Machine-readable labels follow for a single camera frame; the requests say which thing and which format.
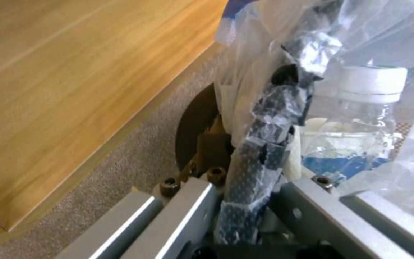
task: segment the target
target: clear plastic wrap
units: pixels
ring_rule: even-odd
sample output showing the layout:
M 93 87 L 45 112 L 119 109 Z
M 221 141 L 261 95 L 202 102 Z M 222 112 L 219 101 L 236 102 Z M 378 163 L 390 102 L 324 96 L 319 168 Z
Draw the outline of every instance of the clear plastic wrap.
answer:
M 393 162 L 361 172 L 337 189 L 341 195 L 373 190 L 414 215 L 414 125 Z
M 317 97 L 334 97 L 337 89 L 332 87 L 340 65 L 388 65 L 406 67 L 414 71 L 414 0 L 390 0 L 377 6 L 378 12 L 366 20 L 364 26 L 348 35 L 343 49 L 332 59 L 324 74 L 325 80 L 317 82 Z M 414 92 L 414 73 L 407 79 L 407 91 Z M 414 96 L 407 97 L 400 112 L 404 120 L 414 119 Z
M 229 63 L 215 82 L 217 103 L 236 147 L 214 233 L 227 244 L 257 241 L 291 149 L 290 129 L 304 123 L 314 81 L 333 56 L 366 45 L 414 12 L 414 0 L 230 0 L 238 2 L 244 8 L 217 34 L 229 45 Z

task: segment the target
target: white plastic part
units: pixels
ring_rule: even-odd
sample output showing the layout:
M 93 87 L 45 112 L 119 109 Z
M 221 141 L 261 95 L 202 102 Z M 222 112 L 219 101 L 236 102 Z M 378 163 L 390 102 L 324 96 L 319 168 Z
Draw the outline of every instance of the white plastic part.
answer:
M 407 69 L 403 67 L 343 67 L 337 81 L 338 97 L 358 102 L 397 102 L 406 79 Z
M 227 64 L 220 69 L 215 80 L 217 103 L 220 105 L 223 124 L 228 133 L 234 128 L 242 127 L 241 119 L 235 108 L 240 89 L 246 84 L 248 91 L 261 89 L 262 77 L 260 72 L 249 68 L 257 59 L 265 59 L 272 44 L 285 42 L 298 24 L 301 14 L 307 7 L 320 4 L 318 0 L 229 0 L 227 12 L 220 23 L 216 40 L 229 46 L 226 52 Z M 324 80 L 316 83 L 316 96 L 335 97 L 338 81 L 338 66 L 334 63 L 347 65 L 393 65 L 414 67 L 414 0 L 345 0 L 339 21 L 345 31 L 343 49 L 332 59 Z M 245 79 L 245 74 L 252 73 Z M 414 77 L 409 77 L 409 83 L 402 97 L 403 108 L 400 111 L 402 121 L 412 122 L 414 119 Z M 310 115 L 325 117 L 330 111 L 331 103 L 324 103 L 318 98 L 313 100 Z

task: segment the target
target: wood grain surface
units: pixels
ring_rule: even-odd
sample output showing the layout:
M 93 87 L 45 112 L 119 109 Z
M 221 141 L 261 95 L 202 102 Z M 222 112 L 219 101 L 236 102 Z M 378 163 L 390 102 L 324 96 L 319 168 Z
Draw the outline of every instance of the wood grain surface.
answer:
M 10 230 L 213 43 L 226 0 L 0 0 Z

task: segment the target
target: metal plate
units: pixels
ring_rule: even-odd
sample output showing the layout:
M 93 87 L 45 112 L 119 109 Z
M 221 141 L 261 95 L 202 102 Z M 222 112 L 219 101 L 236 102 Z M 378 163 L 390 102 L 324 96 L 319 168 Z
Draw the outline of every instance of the metal plate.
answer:
M 56 258 L 119 258 L 161 209 L 160 200 L 130 193 Z
M 304 244 L 327 241 L 345 258 L 412 258 L 309 179 L 282 185 L 270 208 Z
M 351 210 L 414 256 L 414 217 L 371 192 L 340 198 Z
M 180 171 L 196 154 L 197 136 L 213 124 L 219 113 L 213 84 L 202 90 L 188 105 L 175 138 L 175 156 Z
M 217 199 L 212 184 L 189 179 L 121 258 L 176 258 L 186 244 L 205 236 Z

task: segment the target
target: metal bolt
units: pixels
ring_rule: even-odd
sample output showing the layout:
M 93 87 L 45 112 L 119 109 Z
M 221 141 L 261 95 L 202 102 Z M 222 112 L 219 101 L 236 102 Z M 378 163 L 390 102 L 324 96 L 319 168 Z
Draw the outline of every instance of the metal bolt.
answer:
M 226 170 L 223 167 L 214 166 L 207 170 L 207 180 L 215 186 L 222 186 L 226 180 Z
M 295 217 L 295 219 L 301 219 L 303 216 L 303 213 L 301 212 L 301 210 L 299 208 L 293 208 L 292 213 Z
M 334 186 L 332 180 L 330 180 L 328 177 L 313 176 L 312 180 L 329 193 L 331 192 Z
M 180 182 L 170 177 L 159 184 L 159 190 L 164 197 L 171 198 L 180 190 Z

